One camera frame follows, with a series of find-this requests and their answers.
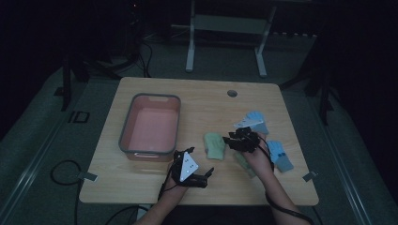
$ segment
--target dark background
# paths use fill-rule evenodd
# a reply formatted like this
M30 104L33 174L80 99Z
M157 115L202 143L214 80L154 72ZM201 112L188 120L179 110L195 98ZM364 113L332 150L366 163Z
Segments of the dark background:
M255 2L245 7L243 1L228 3L204 0L200 9L263 16ZM190 1L186 0L148 0L145 4L139 0L3 0L0 8L0 138L46 79L61 67L65 54L73 55L77 62L77 53L106 61L114 35L132 22L150 23L167 36L171 23L188 25L190 20ZM331 72L331 85L338 91L395 201L397 15L393 0L351 0L344 1L344 5L339 1L279 3L272 25L272 32L318 35L306 62L311 61L309 68ZM317 80L322 75L318 72L312 78Z

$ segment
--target person's right hand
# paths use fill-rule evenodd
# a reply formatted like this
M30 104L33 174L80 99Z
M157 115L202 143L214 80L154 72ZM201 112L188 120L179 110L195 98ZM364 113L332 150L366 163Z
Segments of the person's right hand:
M257 133L259 137L263 140L266 139L266 135L263 133ZM266 148L264 141L260 142L260 146L266 150L269 155L269 150ZM269 163L267 156L261 151L261 149L256 148L252 153L243 152L242 155L246 158L246 161L254 170L255 174L263 181L263 178L267 177L270 173L273 174L273 170Z

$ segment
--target wooden table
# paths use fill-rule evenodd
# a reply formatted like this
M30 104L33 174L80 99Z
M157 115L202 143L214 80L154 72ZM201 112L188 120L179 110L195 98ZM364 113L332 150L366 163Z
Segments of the wooden table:
M229 97L228 90L237 91ZM173 79L124 78L115 94L89 172L99 176L97 182L85 181L80 193L84 203L155 203L164 181L168 163L128 160L118 140L132 98L138 93L173 94L181 98L177 150L191 146L191 156L199 165L195 173L204 174L214 167L206 188L190 188L181 204L191 205L258 205L267 204L265 191L257 177L249 175L235 161L234 150L226 147L223 161L207 159L203 136L219 132L227 136L233 124L249 111L266 116L268 140L280 141L295 166L276 176L297 205L315 205L318 197L308 173L299 141L275 84L253 82L211 82Z

